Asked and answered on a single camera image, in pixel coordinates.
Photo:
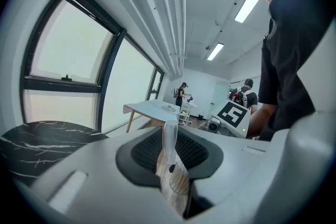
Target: window latch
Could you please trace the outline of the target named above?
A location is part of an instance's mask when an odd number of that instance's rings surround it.
[[[66,74],[65,77],[61,77],[61,80],[72,81],[72,79],[69,78],[68,74]]]

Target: black t-shirt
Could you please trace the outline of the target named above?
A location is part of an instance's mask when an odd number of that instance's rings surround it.
[[[177,100],[182,99],[181,92],[182,94],[184,94],[184,90],[182,88],[179,88],[177,91],[177,97],[176,97]]]
[[[269,34],[261,49],[259,102],[277,105],[260,133],[270,141],[278,130],[290,128],[314,106],[297,76],[332,19],[324,0],[273,0]]]
[[[246,92],[246,91],[250,90],[250,88],[244,86],[244,87],[242,87],[241,90],[242,90],[242,92]],[[234,90],[230,93],[229,98],[232,99],[233,95],[234,95],[235,93],[237,93],[237,91],[238,91],[238,88],[234,89]],[[258,97],[257,97],[257,95],[256,95],[255,92],[251,92],[251,93],[249,93],[248,95],[246,95],[246,99],[247,99],[247,107],[248,107],[248,108],[250,108],[251,105],[253,105],[253,104],[256,104],[256,105],[258,104]]]

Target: door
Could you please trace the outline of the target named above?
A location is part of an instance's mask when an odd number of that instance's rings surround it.
[[[217,81],[215,84],[214,94],[212,96],[210,109],[207,119],[211,118],[211,112],[223,104],[229,94],[229,83],[225,81]]]

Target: window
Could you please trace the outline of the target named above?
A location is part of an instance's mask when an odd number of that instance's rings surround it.
[[[129,120],[130,115],[122,113],[124,104],[146,100],[154,68],[127,39],[122,41],[106,90],[103,132]]]
[[[154,71],[150,90],[147,95],[147,100],[153,100],[158,98],[162,79],[163,79],[163,72],[161,72],[158,68],[156,68]]]
[[[34,53],[30,75],[98,83],[113,34],[66,0],[48,20]]]
[[[26,122],[65,121],[95,129],[96,93],[24,91]]]
[[[106,132],[127,123],[124,104],[156,99],[162,76],[94,0],[51,0],[24,54],[23,120],[72,122]]]

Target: black marble surface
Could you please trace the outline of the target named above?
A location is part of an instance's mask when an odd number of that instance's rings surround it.
[[[45,170],[79,148],[108,138],[74,123],[39,121],[15,127],[0,136],[2,160],[15,179],[30,186]]]

